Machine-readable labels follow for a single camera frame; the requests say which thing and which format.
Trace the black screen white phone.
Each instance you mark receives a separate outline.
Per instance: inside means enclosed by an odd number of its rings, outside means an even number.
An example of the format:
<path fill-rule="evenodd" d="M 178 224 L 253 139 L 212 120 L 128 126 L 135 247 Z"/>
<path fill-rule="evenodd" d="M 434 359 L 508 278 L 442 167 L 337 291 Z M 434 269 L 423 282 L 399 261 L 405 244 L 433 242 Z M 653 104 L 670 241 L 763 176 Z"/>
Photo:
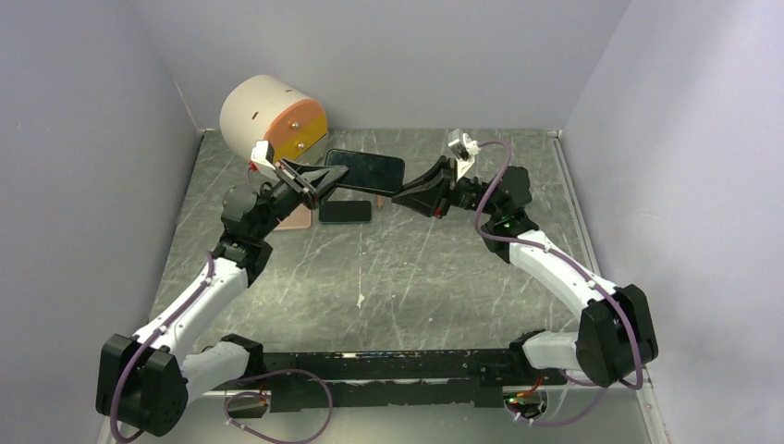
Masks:
<path fill-rule="evenodd" d="M 322 224 L 365 224 L 373 217 L 373 205 L 369 201 L 331 201 L 319 209 L 318 220 Z"/>

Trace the pink phone case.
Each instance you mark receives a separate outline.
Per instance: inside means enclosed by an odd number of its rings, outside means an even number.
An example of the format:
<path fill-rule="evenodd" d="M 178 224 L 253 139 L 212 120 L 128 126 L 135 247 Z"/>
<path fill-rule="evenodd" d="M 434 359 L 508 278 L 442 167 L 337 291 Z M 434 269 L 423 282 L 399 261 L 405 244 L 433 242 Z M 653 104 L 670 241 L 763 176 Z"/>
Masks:
<path fill-rule="evenodd" d="M 300 205 L 277 225 L 275 231 L 300 230 L 309 228 L 311 225 L 312 211 Z"/>

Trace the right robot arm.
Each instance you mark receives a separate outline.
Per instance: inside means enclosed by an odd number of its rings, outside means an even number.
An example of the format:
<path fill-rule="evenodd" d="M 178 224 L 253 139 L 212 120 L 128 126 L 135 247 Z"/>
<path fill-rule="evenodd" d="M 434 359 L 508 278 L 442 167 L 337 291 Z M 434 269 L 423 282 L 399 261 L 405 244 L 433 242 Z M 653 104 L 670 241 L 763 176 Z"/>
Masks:
<path fill-rule="evenodd" d="M 588 383 L 621 383 L 638 389 L 643 367 L 658 355 L 650 309 L 635 285 L 621 287 L 556 246 L 528 217 L 533 197 L 528 171 L 504 164 L 489 182 L 458 175 L 458 161 L 440 157 L 404 185 L 392 201 L 423 216 L 440 218 L 453 207 L 473 211 L 474 226 L 490 253 L 550 290 L 577 318 L 574 333 L 537 330 L 514 342 L 508 371 L 532 383 L 545 369 L 578 371 Z"/>

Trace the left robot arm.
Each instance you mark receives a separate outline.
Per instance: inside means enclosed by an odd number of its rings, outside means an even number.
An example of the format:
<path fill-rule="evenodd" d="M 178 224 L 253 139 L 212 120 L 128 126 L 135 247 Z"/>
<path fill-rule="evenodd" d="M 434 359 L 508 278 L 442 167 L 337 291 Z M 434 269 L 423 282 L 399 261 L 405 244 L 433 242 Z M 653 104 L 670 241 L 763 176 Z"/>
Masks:
<path fill-rule="evenodd" d="M 190 285 L 130 336 L 113 335 L 101 349 L 96 410 L 118 443 L 161 437 L 191 401 L 228 382 L 243 389 L 263 380 L 263 345 L 231 334 L 200 353 L 191 348 L 215 318 L 262 274 L 273 248 L 266 237 L 298 207 L 318 208 L 348 174 L 347 166 L 287 160 L 272 169 L 276 184 L 230 188 L 223 232 Z"/>

